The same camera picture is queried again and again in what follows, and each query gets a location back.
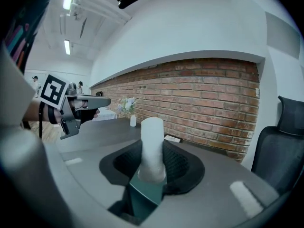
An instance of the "white wall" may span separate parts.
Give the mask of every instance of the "white wall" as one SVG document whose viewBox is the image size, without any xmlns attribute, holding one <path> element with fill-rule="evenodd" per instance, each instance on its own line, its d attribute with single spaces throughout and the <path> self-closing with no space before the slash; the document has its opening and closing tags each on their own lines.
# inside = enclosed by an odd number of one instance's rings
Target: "white wall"
<svg viewBox="0 0 304 228">
<path fill-rule="evenodd" d="M 301 38 L 300 57 L 294 58 L 267 45 L 266 12 L 277 16 L 297 32 L 296 24 L 278 0 L 232 0 L 232 3 L 255 42 L 265 54 L 265 62 L 258 65 L 260 74 L 260 106 L 253 138 L 242 165 L 251 169 L 257 140 L 267 126 L 278 123 L 281 107 L 279 95 L 304 101 L 304 78 L 300 67 L 304 61 L 304 43 Z"/>
<path fill-rule="evenodd" d="M 230 0 L 155 0 L 105 44 L 93 64 L 90 84 L 194 57 L 260 62 L 264 54 L 240 24 Z"/>
<path fill-rule="evenodd" d="M 78 84 L 82 81 L 83 91 L 90 94 L 89 78 L 92 70 L 92 61 L 63 55 L 62 51 L 49 49 L 44 44 L 34 44 L 28 57 L 24 77 L 31 82 L 33 76 L 43 84 L 46 73 L 53 73 L 70 82 Z"/>
<path fill-rule="evenodd" d="M 251 169 L 260 132 L 276 125 L 280 116 L 277 97 L 304 100 L 304 40 L 300 39 L 299 58 L 269 47 L 266 12 L 299 33 L 278 0 L 155 0 L 104 45 L 93 64 L 90 85 L 142 67 L 187 58 L 226 57 L 257 62 L 259 114 L 242 162 Z"/>
</svg>

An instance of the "black mesh pad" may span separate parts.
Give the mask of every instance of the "black mesh pad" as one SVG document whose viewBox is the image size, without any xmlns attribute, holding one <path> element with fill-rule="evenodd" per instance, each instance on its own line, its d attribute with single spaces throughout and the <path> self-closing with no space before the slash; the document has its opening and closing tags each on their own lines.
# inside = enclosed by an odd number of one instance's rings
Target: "black mesh pad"
<svg viewBox="0 0 304 228">
<path fill-rule="evenodd" d="M 278 129 L 284 133 L 304 135 L 304 102 L 278 98 L 283 106 Z"/>
<path fill-rule="evenodd" d="M 167 175 L 163 195 L 186 193 L 199 184 L 205 168 L 198 157 L 167 140 L 163 142 L 162 149 Z M 127 186 L 141 163 L 141 155 L 142 141 L 139 140 L 105 156 L 99 169 L 111 184 Z"/>
<path fill-rule="evenodd" d="M 252 172 L 283 194 L 295 184 L 304 165 L 304 137 L 283 133 L 277 127 L 262 130 Z"/>
</svg>

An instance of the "flower vase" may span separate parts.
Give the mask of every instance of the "flower vase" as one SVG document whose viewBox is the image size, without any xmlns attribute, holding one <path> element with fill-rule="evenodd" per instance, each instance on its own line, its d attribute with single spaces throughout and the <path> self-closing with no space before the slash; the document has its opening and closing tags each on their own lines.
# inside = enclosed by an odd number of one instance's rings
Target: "flower vase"
<svg viewBox="0 0 304 228">
<path fill-rule="evenodd" d="M 136 116 L 132 115 L 130 119 L 130 126 L 135 127 L 136 126 Z"/>
</svg>

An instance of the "white ceiling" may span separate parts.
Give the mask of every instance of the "white ceiling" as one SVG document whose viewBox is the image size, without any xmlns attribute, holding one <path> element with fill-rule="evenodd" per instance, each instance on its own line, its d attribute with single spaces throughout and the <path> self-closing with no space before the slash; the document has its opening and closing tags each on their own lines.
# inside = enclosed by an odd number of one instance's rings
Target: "white ceiling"
<svg viewBox="0 0 304 228">
<path fill-rule="evenodd" d="M 93 2 L 95 5 L 88 5 L 86 1 Z M 90 9 L 95 10 L 97 10 L 97 6 L 98 11 L 107 8 L 112 12 L 112 15 L 127 21 L 150 1 L 152 0 L 139 0 L 123 10 L 118 8 L 117 0 L 84 0 L 84 4 Z M 42 43 L 47 45 L 50 50 L 65 54 L 64 40 L 69 39 L 72 47 L 71 57 L 93 61 L 109 37 L 124 25 L 124 23 L 119 24 L 111 18 L 105 18 L 104 16 L 85 10 L 81 21 L 75 21 L 75 17 L 72 15 L 66 17 L 66 34 L 62 35 L 60 33 L 60 14 L 66 15 L 69 13 L 68 10 L 63 9 L 62 5 L 63 0 L 51 0 L 45 20 L 36 37 L 36 44 Z M 79 38 L 85 18 L 87 18 L 87 21 L 82 37 Z"/>
</svg>

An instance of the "white flower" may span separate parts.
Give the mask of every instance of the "white flower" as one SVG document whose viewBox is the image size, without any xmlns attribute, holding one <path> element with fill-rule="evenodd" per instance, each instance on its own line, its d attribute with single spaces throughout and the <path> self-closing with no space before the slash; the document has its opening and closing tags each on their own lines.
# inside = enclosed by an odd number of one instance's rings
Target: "white flower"
<svg viewBox="0 0 304 228">
<path fill-rule="evenodd" d="M 131 104 L 133 104 L 135 102 L 135 99 L 134 98 L 128 98 L 127 101 L 130 102 Z"/>
<path fill-rule="evenodd" d="M 127 102 L 126 104 L 125 104 L 125 109 L 128 111 L 129 109 L 130 109 L 130 107 L 132 106 L 132 103 L 131 102 Z"/>
</svg>

